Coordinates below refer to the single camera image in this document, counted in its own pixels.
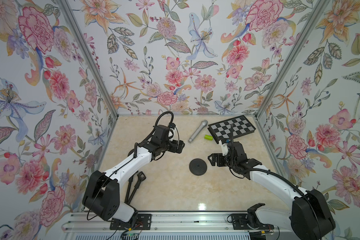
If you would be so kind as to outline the black stand pole with clip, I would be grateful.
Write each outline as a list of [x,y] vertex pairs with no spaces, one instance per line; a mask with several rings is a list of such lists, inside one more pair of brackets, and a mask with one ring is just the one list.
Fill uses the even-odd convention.
[[130,203],[132,202],[132,199],[134,198],[137,190],[140,188],[141,183],[142,183],[143,181],[145,181],[146,178],[147,178],[146,175],[144,174],[144,172],[138,172],[138,173],[137,173],[137,177],[138,177],[138,180],[137,180],[137,182],[136,182],[136,184],[135,184],[135,186],[134,186],[134,189],[133,189],[132,193],[131,193],[130,196],[129,196],[128,204],[130,204]]

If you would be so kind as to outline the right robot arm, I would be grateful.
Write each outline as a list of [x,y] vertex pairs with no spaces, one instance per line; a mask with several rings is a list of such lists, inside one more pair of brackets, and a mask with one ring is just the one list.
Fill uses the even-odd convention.
[[227,167],[235,177],[263,186],[288,206],[288,210],[277,210],[258,203],[248,208],[243,221],[250,229],[273,225],[292,231],[301,240],[320,240],[335,230],[336,222],[321,192],[301,188],[248,158],[242,144],[233,138],[219,145],[221,153],[208,157],[212,166]]

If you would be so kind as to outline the black round stand base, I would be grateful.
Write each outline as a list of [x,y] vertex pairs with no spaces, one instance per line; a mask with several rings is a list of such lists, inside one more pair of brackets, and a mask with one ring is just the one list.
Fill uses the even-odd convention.
[[202,159],[193,159],[189,163],[189,170],[195,176],[202,176],[207,172],[207,164]]

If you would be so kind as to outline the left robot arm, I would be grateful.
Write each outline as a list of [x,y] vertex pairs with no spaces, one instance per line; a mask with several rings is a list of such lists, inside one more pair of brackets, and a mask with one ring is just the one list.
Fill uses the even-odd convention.
[[159,115],[153,130],[140,143],[135,143],[127,158],[111,169],[91,174],[82,200],[84,207],[104,221],[135,222],[138,211],[122,201],[120,189],[142,167],[165,153],[182,153],[185,143],[174,140],[174,132],[178,132],[174,113],[167,111]]

